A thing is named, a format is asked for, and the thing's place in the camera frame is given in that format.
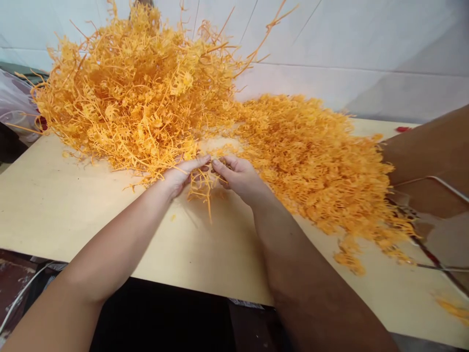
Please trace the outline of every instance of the clear plastic bag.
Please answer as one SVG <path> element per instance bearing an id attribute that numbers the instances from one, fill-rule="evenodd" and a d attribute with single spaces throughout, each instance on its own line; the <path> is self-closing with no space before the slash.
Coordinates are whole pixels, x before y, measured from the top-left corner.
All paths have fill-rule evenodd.
<path id="1" fill-rule="evenodd" d="M 37 131 L 34 115 L 38 115 L 37 106 L 29 93 L 31 86 L 18 77 L 0 69 L 0 122 L 9 123 Z M 8 126 L 21 139 L 34 142 L 39 134 Z"/>

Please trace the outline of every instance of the cardboard box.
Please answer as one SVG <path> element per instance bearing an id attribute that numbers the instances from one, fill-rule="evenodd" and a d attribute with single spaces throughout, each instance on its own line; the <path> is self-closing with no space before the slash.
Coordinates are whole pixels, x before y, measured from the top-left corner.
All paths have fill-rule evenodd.
<path id="1" fill-rule="evenodd" d="M 383 156 L 396 168 L 389 198 L 417 217 L 422 244 L 442 265 L 469 268 L 469 105 L 388 139 Z M 468 294 L 469 273 L 449 276 Z"/>

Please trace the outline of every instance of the white tile wall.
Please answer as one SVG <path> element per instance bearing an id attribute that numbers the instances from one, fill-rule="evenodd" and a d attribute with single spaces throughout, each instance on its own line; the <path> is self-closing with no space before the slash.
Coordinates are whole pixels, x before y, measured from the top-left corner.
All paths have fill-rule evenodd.
<path id="1" fill-rule="evenodd" d="M 326 106 L 360 116 L 425 122 L 469 103 L 469 1 L 287 0 L 282 13 L 299 8 L 276 26 L 258 58 L 271 55 L 239 77 L 238 97 L 264 92 L 302 93 Z M 117 0 L 120 18 L 129 1 Z M 169 24 L 180 18 L 178 0 L 154 0 Z M 262 41 L 281 0 L 185 0 L 185 27 L 203 19 L 221 28 L 240 54 Z M 79 41 L 105 25 L 106 0 L 1 1 L 0 60 L 50 70 L 46 47 L 57 37 Z"/>

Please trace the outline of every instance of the red object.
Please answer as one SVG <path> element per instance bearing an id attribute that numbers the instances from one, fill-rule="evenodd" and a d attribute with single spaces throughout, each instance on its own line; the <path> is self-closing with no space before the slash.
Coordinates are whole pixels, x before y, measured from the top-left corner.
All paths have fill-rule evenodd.
<path id="1" fill-rule="evenodd" d="M 396 128 L 396 131 L 397 132 L 405 132 L 405 131 L 408 131 L 408 130 L 411 130 L 412 127 L 405 127 L 405 126 L 399 126 L 398 128 Z"/>

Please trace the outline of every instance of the wooden table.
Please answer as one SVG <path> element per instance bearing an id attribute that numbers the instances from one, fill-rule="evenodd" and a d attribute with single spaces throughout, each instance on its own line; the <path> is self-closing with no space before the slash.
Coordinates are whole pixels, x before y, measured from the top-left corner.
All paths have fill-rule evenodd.
<path id="1" fill-rule="evenodd" d="M 382 133 L 409 124 L 354 119 L 357 135 Z M 69 262 L 107 222 L 142 191 L 122 190 L 138 178 L 109 172 L 106 162 L 77 164 L 63 158 L 56 136 L 42 137 L 0 175 L 0 247 Z M 133 276 L 168 285 L 271 305 L 252 214 L 229 193 L 213 200 L 213 225 L 206 205 L 185 196 L 176 199 Z M 469 329 L 434 300 L 441 294 L 463 296 L 438 271 L 397 265 L 373 244 L 361 260 L 367 275 L 354 276 L 332 254 L 337 237 L 327 236 L 297 217 L 310 240 L 376 313 L 389 331 L 469 348 Z M 430 264 L 410 243 L 404 251 Z"/>

